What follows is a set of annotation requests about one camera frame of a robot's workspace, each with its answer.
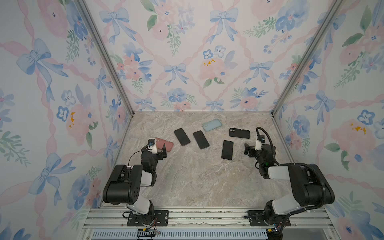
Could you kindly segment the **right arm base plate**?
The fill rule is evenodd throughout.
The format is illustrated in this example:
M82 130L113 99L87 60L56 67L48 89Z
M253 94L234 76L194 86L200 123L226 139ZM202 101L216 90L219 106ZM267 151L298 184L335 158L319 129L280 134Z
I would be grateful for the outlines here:
M248 220L251 227L271 227L281 226L284 220L283 215L276 215L274 212L265 212L261 210L248 210L244 219Z

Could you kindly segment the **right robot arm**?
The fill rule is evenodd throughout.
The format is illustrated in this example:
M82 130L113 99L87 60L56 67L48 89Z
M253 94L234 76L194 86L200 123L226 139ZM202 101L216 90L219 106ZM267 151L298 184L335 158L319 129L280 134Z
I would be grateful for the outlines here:
M248 211L245 219L251 223L282 226L288 218L322 208L335 201L335 193L320 168L315 164L288 163L277 165L275 147L266 144L251 146L245 143L244 154L256 159L255 167L266 180L290 182L291 192L268 201L263 211Z

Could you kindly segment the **pink phone case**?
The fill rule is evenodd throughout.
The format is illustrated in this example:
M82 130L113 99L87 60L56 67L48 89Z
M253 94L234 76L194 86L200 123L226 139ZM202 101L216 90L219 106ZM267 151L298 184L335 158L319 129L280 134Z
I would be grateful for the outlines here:
M160 138L155 138L155 140L156 140L156 146L158 150L162 150L165 147L167 152L169 153L174 147L174 143L169 142L167 140L160 139Z

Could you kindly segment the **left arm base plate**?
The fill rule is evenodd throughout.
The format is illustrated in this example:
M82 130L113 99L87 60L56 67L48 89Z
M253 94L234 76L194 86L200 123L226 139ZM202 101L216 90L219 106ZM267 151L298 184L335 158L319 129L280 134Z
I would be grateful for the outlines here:
M166 227L169 222L168 210L153 210L146 215L136 215L131 211L123 212L122 217L127 220L129 227Z

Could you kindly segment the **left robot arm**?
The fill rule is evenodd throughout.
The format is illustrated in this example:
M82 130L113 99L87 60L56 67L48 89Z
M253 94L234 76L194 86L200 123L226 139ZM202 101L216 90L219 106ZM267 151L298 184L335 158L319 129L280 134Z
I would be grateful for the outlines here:
M125 204L127 211L122 213L129 227L155 226L159 223L152 201L140 194L141 187L153 187L157 180L157 164L167 157L165 145L159 151L156 144L149 141L140 151L141 163L127 166L116 165L103 190L103 202L112 205Z

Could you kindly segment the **purple-edged black phone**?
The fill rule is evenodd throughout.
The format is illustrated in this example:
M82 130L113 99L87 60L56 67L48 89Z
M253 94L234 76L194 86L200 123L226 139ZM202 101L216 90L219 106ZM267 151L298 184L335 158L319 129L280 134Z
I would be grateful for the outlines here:
M186 146L191 142L191 140L189 139L188 135L186 134L183 128L174 130L174 134L181 146Z

